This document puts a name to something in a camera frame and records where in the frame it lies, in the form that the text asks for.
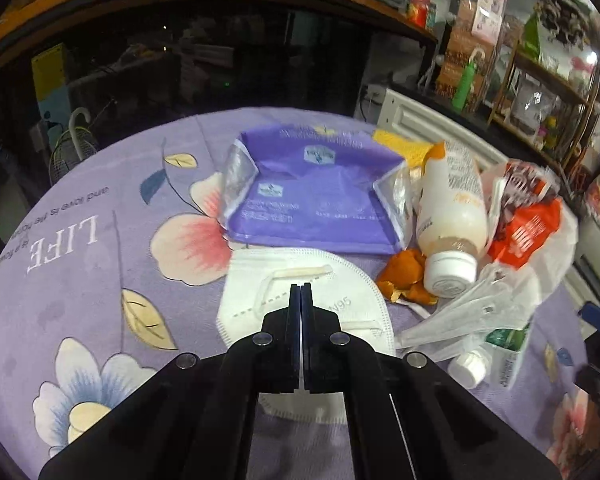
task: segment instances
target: flower center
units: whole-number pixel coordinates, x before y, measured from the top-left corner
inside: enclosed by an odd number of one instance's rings
[[[66,432],[69,444],[110,411],[111,408],[99,402],[81,402],[80,404],[76,404],[69,413],[69,430]]]

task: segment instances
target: blue and white flower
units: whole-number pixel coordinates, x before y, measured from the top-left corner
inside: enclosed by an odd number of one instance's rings
[[[102,371],[79,341],[68,337],[56,356],[58,384],[42,383],[33,401],[36,431],[53,457],[155,374],[127,354],[110,357]]]

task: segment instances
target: purple plastic bag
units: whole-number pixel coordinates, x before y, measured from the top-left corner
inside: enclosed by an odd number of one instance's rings
[[[365,132],[272,126],[230,149],[220,222],[233,240],[393,254],[411,240],[411,213],[406,162]]]

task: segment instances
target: blue leaf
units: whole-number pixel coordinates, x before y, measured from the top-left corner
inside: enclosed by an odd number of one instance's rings
[[[571,354],[566,348],[560,348],[557,352],[558,354],[558,362],[562,366],[573,366],[573,358],[571,358]]]
[[[149,204],[154,195],[164,184],[167,179],[167,173],[164,170],[158,170],[151,176],[147,177],[142,184],[140,184],[140,195],[145,204]]]

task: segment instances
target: floral tablecloth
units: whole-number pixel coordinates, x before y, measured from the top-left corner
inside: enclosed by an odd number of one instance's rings
[[[225,351],[215,318],[232,251],[216,217],[226,150],[266,124],[363,130],[289,108],[245,108],[141,132],[89,158],[30,211],[0,257],[0,440],[31,478],[175,355]],[[347,256],[375,276],[383,257]],[[394,330],[416,322],[389,306]],[[545,452],[586,360],[562,287],[534,317],[513,388],[474,394]],[[547,344],[571,363],[549,377]],[[249,478],[352,478],[347,428],[258,412]]]

